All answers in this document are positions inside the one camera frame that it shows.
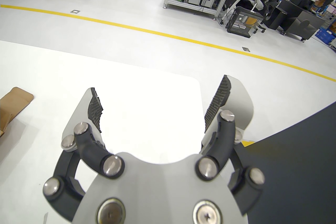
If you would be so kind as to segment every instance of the office chair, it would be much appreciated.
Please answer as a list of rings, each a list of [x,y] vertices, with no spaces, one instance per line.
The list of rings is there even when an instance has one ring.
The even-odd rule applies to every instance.
[[[318,13],[319,11],[324,11],[324,9],[325,9],[328,5],[330,5],[333,1],[334,1],[334,0],[325,0],[321,6],[313,5],[313,7],[317,8],[317,9],[315,10],[315,13]]]
[[[260,11],[260,14],[264,17],[264,20],[261,21],[260,25],[258,25],[258,28],[261,29],[262,33],[264,33],[266,28],[262,27],[261,25],[264,23],[264,21],[267,21],[271,18],[274,9],[277,7],[281,0],[268,0],[267,2],[265,0],[260,1],[264,5],[264,9]]]

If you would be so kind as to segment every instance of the screw head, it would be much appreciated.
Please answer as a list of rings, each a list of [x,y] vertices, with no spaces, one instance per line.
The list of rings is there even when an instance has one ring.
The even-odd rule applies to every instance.
[[[112,155],[105,160],[103,171],[108,176],[114,176],[119,173],[121,166],[121,159],[118,156]]]
[[[62,142],[61,142],[61,146],[63,149],[70,148],[74,144],[75,144],[74,135],[67,135],[65,138],[62,139]]]
[[[206,178],[213,178],[217,175],[217,164],[208,157],[201,158],[198,162],[199,172]]]
[[[194,224],[220,224],[221,214],[217,206],[208,200],[200,201],[193,210]]]
[[[229,110],[222,110],[220,115],[225,121],[232,122],[234,120],[234,114]]]
[[[60,181],[54,177],[51,177],[43,185],[43,194],[46,196],[54,195],[59,188]]]
[[[254,167],[250,170],[250,178],[257,185],[265,183],[264,173],[259,168]]]
[[[243,139],[243,135],[239,130],[235,130],[235,135],[234,135],[234,144],[239,144],[241,143]]]
[[[85,133],[87,131],[87,129],[89,128],[89,124],[86,123],[86,122],[80,122],[78,123],[75,127],[74,127],[74,130],[73,132],[76,134],[76,135],[81,135],[83,133]]]
[[[106,200],[98,209],[98,224],[123,224],[125,221],[125,207],[116,198]]]

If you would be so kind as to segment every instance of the cardboard box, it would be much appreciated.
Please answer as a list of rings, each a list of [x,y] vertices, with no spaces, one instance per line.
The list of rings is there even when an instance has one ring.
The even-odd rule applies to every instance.
[[[12,90],[0,99],[0,137],[5,133],[7,125],[19,114],[34,96],[21,88]]]

